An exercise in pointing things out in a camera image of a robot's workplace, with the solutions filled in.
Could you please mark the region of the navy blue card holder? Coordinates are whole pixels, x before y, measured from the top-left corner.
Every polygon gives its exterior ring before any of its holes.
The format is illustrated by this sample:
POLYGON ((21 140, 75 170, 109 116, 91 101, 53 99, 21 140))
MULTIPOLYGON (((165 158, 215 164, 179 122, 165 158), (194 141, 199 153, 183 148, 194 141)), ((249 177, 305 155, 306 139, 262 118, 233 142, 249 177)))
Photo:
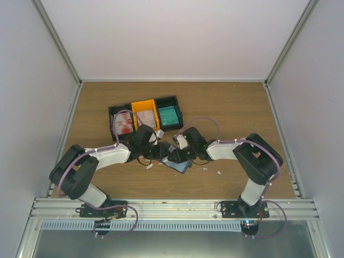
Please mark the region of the navy blue card holder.
MULTIPOLYGON (((172 144, 170 144, 167 141, 165 141, 163 144, 170 153, 176 149, 172 144)), ((160 159, 159 162, 175 171, 178 171, 181 174, 184 174, 188 168, 192 167, 191 161, 186 161, 183 163, 175 163, 175 162, 169 161, 167 157, 160 159)))

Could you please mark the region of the black bin with red cards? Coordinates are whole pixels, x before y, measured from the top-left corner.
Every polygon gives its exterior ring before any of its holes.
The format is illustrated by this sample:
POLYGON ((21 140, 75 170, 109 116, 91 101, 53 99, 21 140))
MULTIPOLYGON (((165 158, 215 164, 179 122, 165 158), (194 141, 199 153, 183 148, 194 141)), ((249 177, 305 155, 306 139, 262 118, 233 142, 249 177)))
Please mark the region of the black bin with red cards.
POLYGON ((129 112, 132 111, 131 103, 108 107, 109 124, 112 140, 116 142, 117 133, 120 141, 129 139, 135 132, 134 115, 129 112))

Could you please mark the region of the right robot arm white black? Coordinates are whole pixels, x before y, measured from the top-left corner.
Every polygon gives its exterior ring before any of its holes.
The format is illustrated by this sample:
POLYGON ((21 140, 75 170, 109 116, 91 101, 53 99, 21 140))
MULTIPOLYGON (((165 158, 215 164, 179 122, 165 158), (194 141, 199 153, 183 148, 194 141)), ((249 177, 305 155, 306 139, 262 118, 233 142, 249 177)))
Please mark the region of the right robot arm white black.
POLYGON ((237 160, 248 176, 247 184, 238 198, 238 211, 245 218, 257 212, 262 198, 281 173, 282 157, 258 134, 246 138, 207 141, 195 127, 176 137, 179 148, 171 151, 167 160, 174 163, 192 161, 237 160))

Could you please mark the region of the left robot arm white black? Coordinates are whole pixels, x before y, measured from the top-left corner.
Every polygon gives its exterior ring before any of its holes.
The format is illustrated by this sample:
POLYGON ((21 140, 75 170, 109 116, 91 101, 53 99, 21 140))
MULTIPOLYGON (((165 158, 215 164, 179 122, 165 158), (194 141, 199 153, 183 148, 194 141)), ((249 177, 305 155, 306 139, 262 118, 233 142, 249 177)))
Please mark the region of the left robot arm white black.
POLYGON ((111 198, 100 188, 91 184, 95 172, 113 164, 124 164, 143 156, 148 160, 159 160, 170 152, 157 140, 154 130, 147 125, 140 125, 127 142, 114 145, 85 149, 80 145, 71 146, 52 169, 49 179, 57 185, 58 193, 63 192, 71 200, 81 200, 92 207, 99 217, 105 217, 111 210, 111 198))

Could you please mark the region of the white vip card stack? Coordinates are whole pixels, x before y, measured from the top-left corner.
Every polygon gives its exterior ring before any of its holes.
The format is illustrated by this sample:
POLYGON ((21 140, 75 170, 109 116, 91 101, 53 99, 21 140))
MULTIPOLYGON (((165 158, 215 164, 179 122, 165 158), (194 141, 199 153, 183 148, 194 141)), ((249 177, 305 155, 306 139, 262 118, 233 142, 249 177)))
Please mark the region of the white vip card stack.
POLYGON ((147 125, 151 128, 156 128, 156 119, 153 110, 143 110, 137 112, 138 115, 138 125, 147 125))

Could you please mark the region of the teal card stack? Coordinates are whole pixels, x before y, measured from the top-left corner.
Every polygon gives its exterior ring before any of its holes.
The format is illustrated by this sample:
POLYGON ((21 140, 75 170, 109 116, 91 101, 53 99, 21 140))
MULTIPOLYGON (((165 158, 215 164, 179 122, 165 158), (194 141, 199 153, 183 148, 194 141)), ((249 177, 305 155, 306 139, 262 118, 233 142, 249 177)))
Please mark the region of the teal card stack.
POLYGON ((161 107, 158 109, 158 113, 162 126, 176 125, 179 123, 179 118, 174 106, 161 107))

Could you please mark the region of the black bin with teal cards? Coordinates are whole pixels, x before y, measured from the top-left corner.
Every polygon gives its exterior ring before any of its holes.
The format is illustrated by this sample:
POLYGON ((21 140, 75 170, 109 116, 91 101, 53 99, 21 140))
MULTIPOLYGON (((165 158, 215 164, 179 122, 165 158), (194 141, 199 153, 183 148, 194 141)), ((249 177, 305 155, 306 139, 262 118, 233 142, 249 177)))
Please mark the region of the black bin with teal cards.
POLYGON ((172 131, 183 127, 183 115, 176 96, 156 98, 154 101, 161 130, 172 131))

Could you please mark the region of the orange bin with cards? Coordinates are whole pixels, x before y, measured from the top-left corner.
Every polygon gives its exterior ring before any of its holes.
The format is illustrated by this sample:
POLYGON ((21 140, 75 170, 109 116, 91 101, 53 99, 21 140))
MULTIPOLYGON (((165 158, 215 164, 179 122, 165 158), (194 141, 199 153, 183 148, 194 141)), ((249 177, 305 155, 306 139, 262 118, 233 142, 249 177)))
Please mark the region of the orange bin with cards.
POLYGON ((131 107, 132 111, 139 117, 138 119, 136 116, 133 116, 135 129, 137 129, 141 124, 150 126, 155 131, 160 129, 155 100, 149 99, 145 101, 133 102, 131 103, 131 107))

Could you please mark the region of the red white card stack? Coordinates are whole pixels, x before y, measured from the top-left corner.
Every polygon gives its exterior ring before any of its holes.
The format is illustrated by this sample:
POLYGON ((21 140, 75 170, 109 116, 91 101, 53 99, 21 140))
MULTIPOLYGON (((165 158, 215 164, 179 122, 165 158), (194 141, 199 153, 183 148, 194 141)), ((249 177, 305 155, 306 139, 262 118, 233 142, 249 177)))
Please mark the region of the red white card stack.
POLYGON ((117 115, 113 125, 115 132, 118 135, 129 134, 133 132, 133 121, 129 112, 123 112, 117 115))

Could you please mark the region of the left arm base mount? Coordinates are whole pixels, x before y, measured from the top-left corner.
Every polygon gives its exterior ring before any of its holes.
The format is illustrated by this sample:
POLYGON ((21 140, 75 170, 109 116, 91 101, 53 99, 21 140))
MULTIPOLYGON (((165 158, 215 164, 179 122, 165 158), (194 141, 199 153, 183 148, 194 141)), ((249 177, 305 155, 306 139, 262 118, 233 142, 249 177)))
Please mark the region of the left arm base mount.
POLYGON ((125 200, 111 200, 109 202, 105 202, 102 207, 117 207, 105 210, 94 209, 89 205, 82 204, 81 207, 75 209, 75 212, 82 218, 119 219, 126 217, 127 204, 128 202, 125 200))

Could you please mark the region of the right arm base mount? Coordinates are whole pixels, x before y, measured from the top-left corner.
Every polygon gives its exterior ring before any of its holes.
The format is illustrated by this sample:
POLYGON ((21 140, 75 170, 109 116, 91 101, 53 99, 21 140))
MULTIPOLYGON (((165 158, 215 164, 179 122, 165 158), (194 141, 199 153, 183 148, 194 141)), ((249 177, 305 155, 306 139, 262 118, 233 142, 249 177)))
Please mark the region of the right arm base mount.
POLYGON ((269 209, 266 203, 256 203, 253 206, 249 206, 245 202, 240 202, 238 200, 223 200, 216 205, 216 210, 221 213, 223 218, 259 219, 261 217, 270 217, 269 209))

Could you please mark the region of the aluminium rail frame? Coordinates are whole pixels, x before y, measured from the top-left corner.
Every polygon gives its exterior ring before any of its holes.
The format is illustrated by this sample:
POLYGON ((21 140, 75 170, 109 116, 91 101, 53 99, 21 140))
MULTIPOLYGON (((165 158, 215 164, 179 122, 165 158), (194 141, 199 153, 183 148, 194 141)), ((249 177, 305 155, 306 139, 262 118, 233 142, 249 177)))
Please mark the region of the aluminium rail frame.
MULTIPOLYGON (((289 220, 319 219, 310 199, 277 199, 289 220)), ((129 199, 141 220, 221 220, 220 201, 216 199, 129 199)), ((33 219, 80 219, 79 200, 38 198, 29 217, 33 219)))

